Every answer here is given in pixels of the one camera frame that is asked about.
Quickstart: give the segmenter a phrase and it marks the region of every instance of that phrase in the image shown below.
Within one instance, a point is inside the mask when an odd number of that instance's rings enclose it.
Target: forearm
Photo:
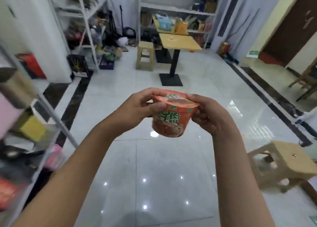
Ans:
[[[213,143],[221,226],[275,226],[236,125],[223,125]]]
[[[96,125],[13,226],[73,226],[101,161],[115,137],[107,119]]]

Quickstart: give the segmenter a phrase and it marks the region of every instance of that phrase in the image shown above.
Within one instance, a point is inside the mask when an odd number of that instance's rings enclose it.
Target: instant noodle cup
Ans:
[[[190,101],[184,93],[165,90],[167,95],[153,96],[153,102],[164,102],[166,109],[153,116],[152,128],[165,137],[176,138],[184,134],[186,126],[199,104]]]

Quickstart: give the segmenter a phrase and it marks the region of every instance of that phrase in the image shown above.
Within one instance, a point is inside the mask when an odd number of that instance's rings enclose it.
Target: red lid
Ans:
[[[168,89],[165,89],[164,91],[167,92],[167,95],[165,97],[157,95],[153,95],[153,97],[161,102],[166,103],[167,106],[176,106],[177,108],[175,109],[187,111],[187,109],[195,108],[199,105],[193,101],[188,100],[185,93]]]

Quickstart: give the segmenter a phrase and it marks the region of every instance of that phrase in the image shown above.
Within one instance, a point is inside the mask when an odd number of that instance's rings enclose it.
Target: metal shelving unit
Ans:
[[[71,18],[83,18],[84,22],[85,22],[85,32],[83,33],[83,37],[80,41],[80,45],[74,49],[72,52],[72,54],[79,54],[81,48],[90,48],[92,50],[92,56],[93,56],[93,65],[96,71],[99,70],[99,63],[97,60],[97,55],[96,55],[96,50],[95,50],[95,45],[93,44],[93,40],[91,37],[91,31],[89,28],[89,19],[99,10],[101,9],[105,3],[107,2],[107,0],[96,0],[95,4],[91,4],[91,8],[90,9],[86,9],[85,5],[84,5],[84,1],[83,0],[79,0],[79,4],[80,6],[77,5],[66,5],[66,6],[61,6],[58,5],[57,3],[52,3],[55,11],[56,11],[56,15],[58,17],[71,17]],[[102,29],[102,34],[105,32],[105,27],[103,27]],[[89,45],[82,45],[82,42],[84,40],[85,34],[87,33],[88,39],[89,39]]]
[[[3,57],[4,60],[8,63],[8,65],[12,68],[18,69],[20,72],[24,73],[27,78],[29,78],[29,75],[26,73],[25,69],[21,65],[21,63],[18,61],[16,57],[11,55],[5,48],[2,42],[0,42],[0,57]],[[43,96],[42,93],[38,93],[37,100],[42,105],[42,107],[47,111],[47,113],[50,115],[50,117],[54,120],[55,124],[46,124],[46,135],[42,138],[42,140],[39,143],[36,143],[34,146],[34,149],[36,150],[42,150],[45,149],[45,154],[43,155],[42,160],[40,161],[40,164],[38,166],[37,171],[34,173],[32,177],[32,183],[26,186],[20,196],[12,203],[12,206],[10,209],[0,213],[0,226],[1,227],[9,227],[19,216],[21,211],[23,210],[23,207],[27,201],[27,198],[30,195],[31,190],[33,189],[33,186],[38,179],[38,176],[47,160],[47,158],[50,155],[50,147],[55,143],[58,134],[60,131],[62,131],[65,136],[69,139],[70,143],[74,146],[74,148],[78,147],[78,144],[74,137],[71,135],[65,124],[61,121],[61,119],[57,116],[52,106],[49,104],[49,102],[46,100],[46,98]]]
[[[215,16],[217,14],[217,11],[216,11],[216,13],[205,13],[205,12],[198,12],[198,11],[184,9],[184,8],[177,8],[177,7],[174,7],[174,6],[153,4],[153,3],[149,3],[149,2],[146,2],[146,1],[143,1],[143,0],[139,0],[139,21],[138,21],[138,40],[139,41],[141,40],[140,39],[141,38],[141,19],[140,19],[140,15],[141,15],[141,9],[142,8],[157,9],[157,10],[179,12],[179,13],[188,13],[188,14],[193,14],[193,15],[206,16],[207,18],[213,17],[212,23],[213,23],[213,21],[215,19]],[[188,29],[187,32],[194,33],[194,34],[203,34],[204,38],[206,39],[205,40],[205,44],[204,44],[204,49],[206,48],[208,39],[209,39],[210,34],[211,34],[211,30],[208,31],[208,32],[205,32],[205,31],[198,31],[198,30]]]

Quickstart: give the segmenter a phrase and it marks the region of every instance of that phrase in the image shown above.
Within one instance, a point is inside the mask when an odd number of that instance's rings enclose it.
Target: wooden stool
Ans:
[[[266,167],[258,165],[254,158],[257,154],[265,154]],[[251,168],[260,189],[277,187],[282,192],[299,185],[317,175],[316,164],[307,156],[301,146],[283,141],[271,141],[248,153]]]
[[[147,50],[149,52],[149,56],[148,55],[143,55],[142,51],[143,50]],[[149,58],[150,62],[141,62],[141,57],[144,58]],[[150,67],[150,70],[153,71],[154,68],[154,45],[152,42],[139,42],[139,47],[138,47],[138,59],[137,59],[137,67],[136,69],[140,69],[142,65],[147,65],[148,67]]]

